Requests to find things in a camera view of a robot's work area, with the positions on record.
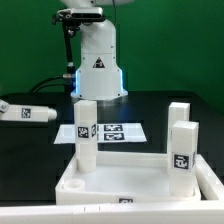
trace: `warning label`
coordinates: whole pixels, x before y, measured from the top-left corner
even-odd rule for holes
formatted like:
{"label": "warning label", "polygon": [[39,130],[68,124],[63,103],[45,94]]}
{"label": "warning label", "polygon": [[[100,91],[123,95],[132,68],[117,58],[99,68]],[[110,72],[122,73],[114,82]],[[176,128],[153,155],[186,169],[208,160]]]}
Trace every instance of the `warning label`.
{"label": "warning label", "polygon": [[105,68],[100,57],[97,58],[96,63],[93,65],[93,68]]}

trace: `white box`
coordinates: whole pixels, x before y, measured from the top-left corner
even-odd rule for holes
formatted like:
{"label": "white box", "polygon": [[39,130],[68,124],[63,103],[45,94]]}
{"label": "white box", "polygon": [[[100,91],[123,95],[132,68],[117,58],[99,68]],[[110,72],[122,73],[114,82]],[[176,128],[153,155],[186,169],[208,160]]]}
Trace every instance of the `white box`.
{"label": "white box", "polygon": [[173,102],[169,106],[169,113],[168,113],[168,130],[167,130],[167,154],[168,157],[172,157],[171,155],[171,137],[172,137],[172,126],[176,123],[176,121],[189,121],[190,115],[190,104],[189,103],[178,103]]}
{"label": "white box", "polygon": [[98,151],[96,101],[80,100],[74,104],[74,118],[77,167],[81,172],[93,172]]}
{"label": "white box", "polygon": [[[126,155],[124,153],[104,153],[99,156],[98,163],[101,165],[117,165],[117,166],[145,166],[147,169],[166,167],[167,155],[165,154],[149,154],[149,157],[140,155]],[[60,187],[64,181],[73,177],[74,169],[69,164],[63,177],[59,181],[56,191],[62,191]],[[105,220],[108,224],[117,223],[149,223],[153,224],[223,224],[224,223],[224,187],[218,177],[214,174],[205,160],[200,156],[196,156],[196,176],[199,187],[207,200],[188,199],[179,200],[162,200],[151,201],[147,203],[96,203],[84,204],[94,195],[94,192],[85,191],[83,182],[80,182],[80,192],[84,191],[86,197],[80,195],[84,202],[82,205],[65,205],[65,206],[26,206],[26,207],[2,207],[0,208],[0,223],[7,224],[61,224],[61,223],[93,223],[104,224]],[[74,192],[74,186],[77,182],[70,182],[66,185],[66,192]]]}
{"label": "white box", "polygon": [[197,142],[198,123],[177,121],[173,125],[170,147],[172,157],[168,157],[169,187],[172,195],[194,195]]}
{"label": "white box", "polygon": [[[170,195],[166,154],[99,151],[96,164],[94,172],[82,173],[77,169],[75,156],[72,158],[56,186],[57,205],[201,199],[197,181],[192,197]],[[67,181],[77,179],[85,182],[85,191],[68,192],[64,189]]]}

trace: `black cable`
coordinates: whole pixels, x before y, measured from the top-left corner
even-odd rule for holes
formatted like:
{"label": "black cable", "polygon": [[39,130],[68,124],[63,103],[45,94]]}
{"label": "black cable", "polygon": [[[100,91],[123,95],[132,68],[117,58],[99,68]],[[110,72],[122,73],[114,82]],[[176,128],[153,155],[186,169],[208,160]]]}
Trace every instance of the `black cable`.
{"label": "black cable", "polygon": [[50,81],[54,81],[54,80],[57,80],[57,79],[63,79],[63,76],[54,76],[54,77],[51,77],[51,78],[48,78],[48,79],[45,79],[45,80],[41,81],[41,82],[37,83],[33,88],[31,88],[29,93],[33,93],[37,88],[44,85],[45,83],[50,82]]}
{"label": "black cable", "polygon": [[117,9],[116,9],[115,0],[112,0],[112,2],[113,2],[113,7],[114,7],[114,26],[116,26],[116,23],[117,23]]}
{"label": "black cable", "polygon": [[64,40],[65,40],[65,50],[66,50],[66,59],[67,59],[67,73],[74,74],[75,73],[75,66],[73,63],[72,58],[72,47],[70,42],[70,36],[68,34],[68,27],[67,24],[62,23],[63,33],[64,33]]}
{"label": "black cable", "polygon": [[43,85],[43,86],[40,86],[39,88],[37,88],[34,93],[38,93],[41,89],[44,89],[44,88],[48,88],[48,87],[54,87],[54,86],[66,86],[67,84],[65,83],[58,83],[58,84],[49,84],[49,85]]}

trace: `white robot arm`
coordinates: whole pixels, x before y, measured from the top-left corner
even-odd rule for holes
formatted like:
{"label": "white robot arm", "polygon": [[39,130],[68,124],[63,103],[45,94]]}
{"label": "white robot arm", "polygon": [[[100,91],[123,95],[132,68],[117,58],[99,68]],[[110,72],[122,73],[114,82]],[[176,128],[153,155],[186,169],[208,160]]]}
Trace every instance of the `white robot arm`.
{"label": "white robot arm", "polygon": [[74,98],[110,101],[127,95],[122,71],[116,63],[116,30],[103,18],[98,5],[126,4],[133,0],[62,0],[69,8],[60,10],[63,19],[80,22],[81,66],[76,71]]}
{"label": "white robot arm", "polygon": [[[113,5],[113,0],[61,0],[68,8],[93,7],[97,5]],[[127,4],[134,0],[114,0],[116,5]]]}

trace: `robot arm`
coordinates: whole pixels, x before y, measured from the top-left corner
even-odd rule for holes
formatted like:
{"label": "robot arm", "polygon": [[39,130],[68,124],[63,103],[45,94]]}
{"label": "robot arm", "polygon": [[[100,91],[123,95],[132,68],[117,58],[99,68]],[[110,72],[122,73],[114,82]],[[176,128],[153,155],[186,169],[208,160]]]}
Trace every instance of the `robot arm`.
{"label": "robot arm", "polygon": [[[98,5],[113,5],[113,0],[61,0],[68,8],[94,7]],[[127,4],[134,0],[114,0],[116,5]]]}
{"label": "robot arm", "polygon": [[[116,29],[98,6],[126,4],[133,0],[61,1],[68,8],[58,11],[55,21],[63,24],[67,52],[71,52],[69,39],[75,36],[76,31],[81,31],[81,65],[77,70],[73,69],[75,84],[71,96],[99,101],[126,96],[123,73],[116,62]],[[68,55],[70,65],[73,60],[71,54]]]}

